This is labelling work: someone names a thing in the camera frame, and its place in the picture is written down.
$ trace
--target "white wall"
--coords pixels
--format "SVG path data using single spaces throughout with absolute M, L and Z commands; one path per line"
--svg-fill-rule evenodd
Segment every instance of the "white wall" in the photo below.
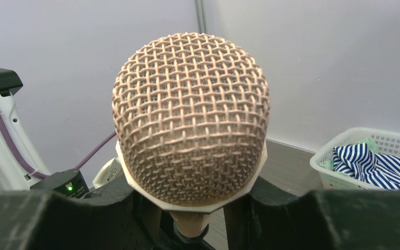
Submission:
M 113 84 L 130 55 L 196 31 L 193 1 L 1 0 L 0 68 L 24 83 L 15 96 L 20 120 L 51 171 L 72 168 L 114 131 Z M 82 168 L 89 184 L 114 146 Z
M 205 0 L 208 33 L 261 65 L 270 139 L 316 151 L 364 126 L 400 132 L 400 0 Z

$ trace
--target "striped cloth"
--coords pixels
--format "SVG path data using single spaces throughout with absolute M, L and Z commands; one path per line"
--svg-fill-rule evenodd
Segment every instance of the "striped cloth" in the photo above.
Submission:
M 400 190 L 400 157 L 376 154 L 366 143 L 335 147 L 333 170 L 388 190 Z

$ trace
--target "green cloth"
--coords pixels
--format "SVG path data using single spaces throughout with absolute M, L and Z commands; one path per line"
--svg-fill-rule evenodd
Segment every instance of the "green cloth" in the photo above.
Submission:
M 361 143 L 366 143 L 367 146 L 369 147 L 370 151 L 372 151 L 373 153 L 378 153 L 378 144 L 372 138 L 364 139 L 355 144 L 361 144 Z M 330 171 L 333 171 L 333 159 L 330 159 L 323 163 L 320 163 L 320 166 L 322 166 Z

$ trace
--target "beige mesh ball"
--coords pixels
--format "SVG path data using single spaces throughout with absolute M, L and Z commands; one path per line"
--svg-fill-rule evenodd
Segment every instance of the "beige mesh ball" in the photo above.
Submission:
M 268 86 L 233 43 L 198 33 L 152 41 L 123 65 L 112 93 L 124 161 L 153 197 L 205 206 L 253 177 L 269 120 Z

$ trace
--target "wooden floor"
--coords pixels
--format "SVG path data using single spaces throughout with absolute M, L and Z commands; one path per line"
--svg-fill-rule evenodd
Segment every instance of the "wooden floor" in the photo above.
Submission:
M 309 164 L 313 153 L 273 141 L 267 141 L 266 147 L 268 159 L 260 174 L 263 178 L 295 195 L 322 188 L 318 172 Z M 217 250 L 228 249 L 223 209 L 214 213 L 205 240 Z

